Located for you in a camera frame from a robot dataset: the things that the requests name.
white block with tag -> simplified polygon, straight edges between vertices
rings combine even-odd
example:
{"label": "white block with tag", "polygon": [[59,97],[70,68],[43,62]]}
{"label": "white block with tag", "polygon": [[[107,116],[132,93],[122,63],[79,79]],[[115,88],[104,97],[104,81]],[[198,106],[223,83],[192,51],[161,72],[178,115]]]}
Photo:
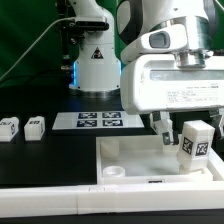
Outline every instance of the white block with tag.
{"label": "white block with tag", "polygon": [[19,131],[17,117],[3,118],[0,121],[0,142],[10,142]]}
{"label": "white block with tag", "polygon": [[177,159],[189,171],[207,166],[215,129],[203,121],[184,123]]}
{"label": "white block with tag", "polygon": [[39,141],[45,132],[44,117],[31,117],[24,127],[26,141]]}

white card with markers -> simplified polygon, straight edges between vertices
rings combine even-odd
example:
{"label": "white card with markers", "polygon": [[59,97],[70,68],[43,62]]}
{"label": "white card with markers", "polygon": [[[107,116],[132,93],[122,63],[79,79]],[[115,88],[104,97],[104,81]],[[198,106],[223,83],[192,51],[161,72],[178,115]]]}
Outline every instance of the white card with markers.
{"label": "white card with markers", "polygon": [[125,111],[71,112],[58,113],[53,130],[142,127],[139,115],[128,115]]}

white robot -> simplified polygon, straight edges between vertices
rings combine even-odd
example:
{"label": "white robot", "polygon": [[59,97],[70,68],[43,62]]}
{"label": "white robot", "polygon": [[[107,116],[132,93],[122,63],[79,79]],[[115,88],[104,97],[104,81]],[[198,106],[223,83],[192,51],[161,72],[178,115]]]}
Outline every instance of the white robot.
{"label": "white robot", "polygon": [[69,28],[84,31],[70,89],[76,94],[97,98],[119,93],[121,64],[115,56],[112,14],[95,0],[68,1],[76,17],[68,24]]}
{"label": "white robot", "polygon": [[[121,76],[121,99],[129,114],[159,111],[151,115],[152,127],[157,133],[170,132],[168,112],[224,106],[224,58],[210,51],[216,18],[212,0],[120,3],[118,33],[128,45],[121,53],[127,64]],[[158,127],[153,117],[162,120]]]}

black sticker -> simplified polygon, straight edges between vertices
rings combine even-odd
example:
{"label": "black sticker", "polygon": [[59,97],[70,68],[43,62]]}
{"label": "black sticker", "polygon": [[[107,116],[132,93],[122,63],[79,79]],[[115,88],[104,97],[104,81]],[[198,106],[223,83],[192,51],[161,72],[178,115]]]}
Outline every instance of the black sticker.
{"label": "black sticker", "polygon": [[91,58],[92,59],[103,59],[103,55],[102,55],[102,53],[101,53],[101,51],[100,51],[100,49],[98,47],[96,48],[96,50],[93,53]]}
{"label": "black sticker", "polygon": [[87,120],[87,121],[78,121],[77,127],[78,128],[91,128],[96,127],[97,121],[96,120]]}
{"label": "black sticker", "polygon": [[30,121],[29,124],[39,124],[39,123],[40,123],[40,121]]}
{"label": "black sticker", "polygon": [[11,126],[11,133],[12,133],[12,135],[15,133],[15,131],[16,131],[16,129],[15,129],[15,125],[13,124],[13,125]]}
{"label": "black sticker", "polygon": [[208,142],[199,143],[197,146],[196,156],[205,156],[208,152]]}
{"label": "black sticker", "polygon": [[97,118],[97,113],[79,113],[79,119]]}
{"label": "black sticker", "polygon": [[162,180],[148,180],[149,184],[158,184],[158,183],[163,183]]}
{"label": "black sticker", "polygon": [[105,112],[103,118],[121,118],[120,112]]}
{"label": "black sticker", "polygon": [[122,127],[122,120],[103,120],[103,126],[105,127]]}
{"label": "black sticker", "polygon": [[10,125],[10,124],[11,122],[4,122],[4,121],[0,123],[0,125]]}
{"label": "black sticker", "polygon": [[187,152],[189,155],[191,155],[192,153],[192,148],[193,148],[193,142],[190,141],[187,138],[184,138],[184,142],[183,142],[183,147],[182,149]]}
{"label": "black sticker", "polygon": [[41,134],[43,133],[44,129],[43,129],[43,124],[41,123],[40,125],[40,131],[41,131]]}

white cable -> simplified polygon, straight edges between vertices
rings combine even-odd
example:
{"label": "white cable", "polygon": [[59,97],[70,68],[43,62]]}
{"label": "white cable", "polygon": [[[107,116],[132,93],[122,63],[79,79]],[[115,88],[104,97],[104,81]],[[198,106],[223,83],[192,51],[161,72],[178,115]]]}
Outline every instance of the white cable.
{"label": "white cable", "polygon": [[222,6],[222,4],[218,0],[214,0],[214,1],[220,7],[220,9],[224,12],[224,7]]}
{"label": "white cable", "polygon": [[48,26],[48,28],[36,39],[36,41],[34,41],[34,43],[20,56],[20,58],[14,63],[14,65],[0,77],[0,81],[2,81],[20,63],[20,61],[33,49],[33,47],[52,28],[52,26],[54,26],[56,23],[59,23],[59,22],[62,22],[62,21],[67,21],[67,20],[75,20],[75,17],[58,19],[55,22],[53,22],[50,26]]}

